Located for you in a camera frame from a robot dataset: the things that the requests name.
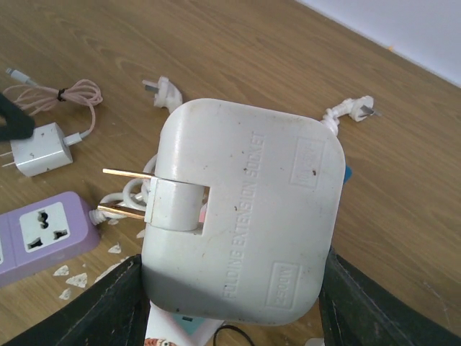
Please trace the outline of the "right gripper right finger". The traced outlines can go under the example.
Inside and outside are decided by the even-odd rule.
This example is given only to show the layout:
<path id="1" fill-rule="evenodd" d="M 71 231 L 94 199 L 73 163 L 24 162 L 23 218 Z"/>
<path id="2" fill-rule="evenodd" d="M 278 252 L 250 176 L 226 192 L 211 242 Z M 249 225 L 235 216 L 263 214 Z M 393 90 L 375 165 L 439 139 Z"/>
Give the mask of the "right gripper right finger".
<path id="1" fill-rule="evenodd" d="M 319 308 L 326 345 L 459 345 L 460 337 L 328 253 Z"/>

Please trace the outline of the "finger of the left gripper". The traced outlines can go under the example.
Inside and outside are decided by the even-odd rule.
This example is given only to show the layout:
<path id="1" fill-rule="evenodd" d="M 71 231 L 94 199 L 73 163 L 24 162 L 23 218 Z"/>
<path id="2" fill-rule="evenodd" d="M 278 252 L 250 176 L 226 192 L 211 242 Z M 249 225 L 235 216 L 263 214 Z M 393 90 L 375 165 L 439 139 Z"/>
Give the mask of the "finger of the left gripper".
<path id="1" fill-rule="evenodd" d="M 1 142 L 24 140 L 31 138 L 34 129 L 34 119 L 1 94 L 1 117 L 5 124 L 1 125 Z"/>

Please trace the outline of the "blue cube socket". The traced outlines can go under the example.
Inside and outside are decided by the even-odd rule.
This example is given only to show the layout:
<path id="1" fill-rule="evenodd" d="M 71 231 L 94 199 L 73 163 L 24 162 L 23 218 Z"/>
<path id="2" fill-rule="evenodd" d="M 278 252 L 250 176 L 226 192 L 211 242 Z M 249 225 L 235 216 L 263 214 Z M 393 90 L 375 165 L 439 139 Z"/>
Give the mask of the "blue cube socket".
<path id="1" fill-rule="evenodd" d="M 346 165 L 343 183 L 346 184 L 351 177 L 352 177 L 352 169 L 350 166 Z"/>

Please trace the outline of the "small white adapter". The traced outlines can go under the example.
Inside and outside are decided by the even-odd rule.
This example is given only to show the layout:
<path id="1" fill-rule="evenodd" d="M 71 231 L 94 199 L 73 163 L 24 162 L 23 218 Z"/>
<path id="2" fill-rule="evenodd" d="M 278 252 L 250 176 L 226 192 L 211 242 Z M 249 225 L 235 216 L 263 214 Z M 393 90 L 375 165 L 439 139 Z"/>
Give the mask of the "small white adapter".
<path id="1" fill-rule="evenodd" d="M 315 303 L 345 173 L 338 120 L 218 99 L 167 118 L 143 211 L 143 287 L 159 308 L 283 325 Z"/>

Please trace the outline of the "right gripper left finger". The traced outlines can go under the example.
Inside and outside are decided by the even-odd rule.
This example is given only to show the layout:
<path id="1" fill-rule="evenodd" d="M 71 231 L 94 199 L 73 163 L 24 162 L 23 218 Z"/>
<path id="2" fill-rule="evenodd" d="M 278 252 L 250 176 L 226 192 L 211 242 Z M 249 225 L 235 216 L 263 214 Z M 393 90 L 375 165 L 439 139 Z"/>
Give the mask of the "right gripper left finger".
<path id="1" fill-rule="evenodd" d="M 128 257 L 68 305 L 7 345 L 143 345 L 150 303 L 141 256 Z"/>

